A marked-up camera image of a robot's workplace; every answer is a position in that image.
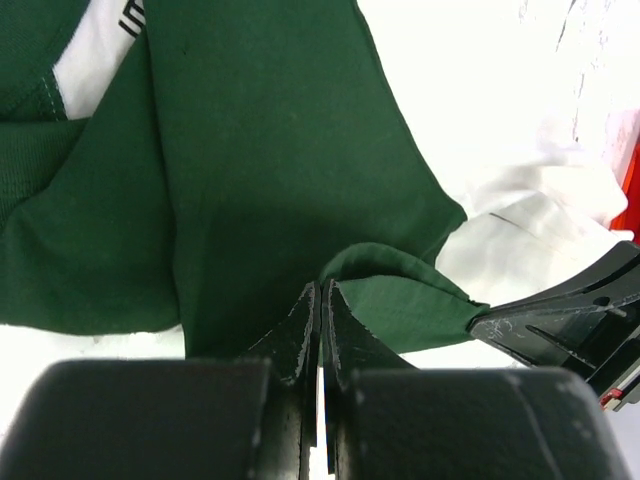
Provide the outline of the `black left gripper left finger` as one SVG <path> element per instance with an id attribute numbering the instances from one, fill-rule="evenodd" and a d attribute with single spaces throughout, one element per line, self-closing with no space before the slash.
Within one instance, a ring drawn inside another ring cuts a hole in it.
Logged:
<path id="1" fill-rule="evenodd" d="M 49 367 L 1 449 L 5 479 L 305 479 L 316 443 L 320 287 L 229 360 Z"/>

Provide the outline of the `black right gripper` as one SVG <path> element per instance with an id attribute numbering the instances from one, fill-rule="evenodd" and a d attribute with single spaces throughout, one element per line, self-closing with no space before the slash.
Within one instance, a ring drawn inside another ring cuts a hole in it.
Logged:
<path id="1" fill-rule="evenodd" d="M 469 326 L 531 367 L 581 376 L 605 411 L 639 401 L 639 246 L 617 243 L 572 278 L 492 308 Z"/>

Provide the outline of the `white and green t shirt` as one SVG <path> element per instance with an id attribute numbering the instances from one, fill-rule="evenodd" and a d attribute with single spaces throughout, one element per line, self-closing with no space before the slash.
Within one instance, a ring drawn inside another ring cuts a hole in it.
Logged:
<path id="1" fill-rule="evenodd" d="M 5 1 L 1 320 L 264 338 L 336 283 L 399 352 L 611 249 L 516 1 Z"/>

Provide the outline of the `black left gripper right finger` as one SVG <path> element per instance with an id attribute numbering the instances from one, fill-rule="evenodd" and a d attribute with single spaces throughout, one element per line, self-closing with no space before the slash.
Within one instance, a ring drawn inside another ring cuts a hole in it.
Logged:
<path id="1" fill-rule="evenodd" d="M 596 397 L 546 369 L 427 369 L 321 304 L 326 441 L 338 479 L 627 479 Z"/>

